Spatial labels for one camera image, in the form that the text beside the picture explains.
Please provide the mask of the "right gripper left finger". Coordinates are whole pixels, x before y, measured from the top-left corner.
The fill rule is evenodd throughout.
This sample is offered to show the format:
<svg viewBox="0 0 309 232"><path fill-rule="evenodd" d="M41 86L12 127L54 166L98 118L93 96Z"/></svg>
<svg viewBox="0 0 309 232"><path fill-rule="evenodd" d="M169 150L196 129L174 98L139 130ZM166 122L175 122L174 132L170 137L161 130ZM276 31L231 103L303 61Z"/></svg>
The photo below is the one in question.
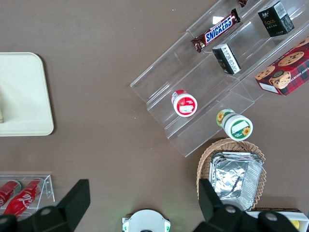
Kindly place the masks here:
<svg viewBox="0 0 309 232"><path fill-rule="evenodd" d="M73 232L90 206L88 179L80 179L56 206L31 217L34 232Z"/></svg>

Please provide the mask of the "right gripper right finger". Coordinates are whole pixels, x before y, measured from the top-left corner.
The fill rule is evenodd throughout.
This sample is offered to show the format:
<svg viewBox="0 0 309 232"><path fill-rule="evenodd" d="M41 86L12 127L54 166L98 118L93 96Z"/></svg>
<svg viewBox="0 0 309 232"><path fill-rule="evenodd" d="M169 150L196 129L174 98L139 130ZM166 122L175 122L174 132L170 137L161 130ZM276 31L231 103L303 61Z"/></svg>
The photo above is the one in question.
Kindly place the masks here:
<svg viewBox="0 0 309 232"><path fill-rule="evenodd" d="M196 232L257 232L258 221L238 207L223 204L207 179L199 180L198 201L204 221Z"/></svg>

